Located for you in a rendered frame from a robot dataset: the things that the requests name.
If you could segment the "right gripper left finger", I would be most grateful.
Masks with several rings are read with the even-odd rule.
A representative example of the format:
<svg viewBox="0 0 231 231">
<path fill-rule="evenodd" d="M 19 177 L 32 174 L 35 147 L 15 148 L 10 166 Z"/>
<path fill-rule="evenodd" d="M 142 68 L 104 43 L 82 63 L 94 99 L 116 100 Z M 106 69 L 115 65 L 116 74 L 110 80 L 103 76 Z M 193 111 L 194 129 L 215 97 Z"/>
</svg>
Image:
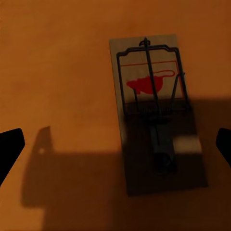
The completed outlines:
<svg viewBox="0 0 231 231">
<path fill-rule="evenodd" d="M 21 128 L 0 133 L 0 185 L 24 147 L 25 139 Z"/>
</svg>

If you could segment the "mousetrap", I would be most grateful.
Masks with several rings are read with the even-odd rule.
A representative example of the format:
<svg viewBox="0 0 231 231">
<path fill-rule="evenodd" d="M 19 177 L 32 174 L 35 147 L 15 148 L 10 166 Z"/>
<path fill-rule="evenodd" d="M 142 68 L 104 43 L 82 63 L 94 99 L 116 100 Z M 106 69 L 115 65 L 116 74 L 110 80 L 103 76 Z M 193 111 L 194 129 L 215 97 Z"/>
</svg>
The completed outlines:
<svg viewBox="0 0 231 231">
<path fill-rule="evenodd" d="M 209 187 L 177 35 L 109 45 L 128 197 Z"/>
</svg>

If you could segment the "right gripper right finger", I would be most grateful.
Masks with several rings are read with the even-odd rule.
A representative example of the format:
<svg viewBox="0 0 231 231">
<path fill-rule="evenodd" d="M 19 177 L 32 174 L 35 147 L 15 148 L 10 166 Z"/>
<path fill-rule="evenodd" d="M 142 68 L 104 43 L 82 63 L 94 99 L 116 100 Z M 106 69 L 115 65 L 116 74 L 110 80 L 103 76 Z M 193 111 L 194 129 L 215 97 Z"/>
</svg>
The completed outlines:
<svg viewBox="0 0 231 231">
<path fill-rule="evenodd" d="M 231 130 L 220 128 L 217 134 L 216 146 L 231 166 Z"/>
</svg>

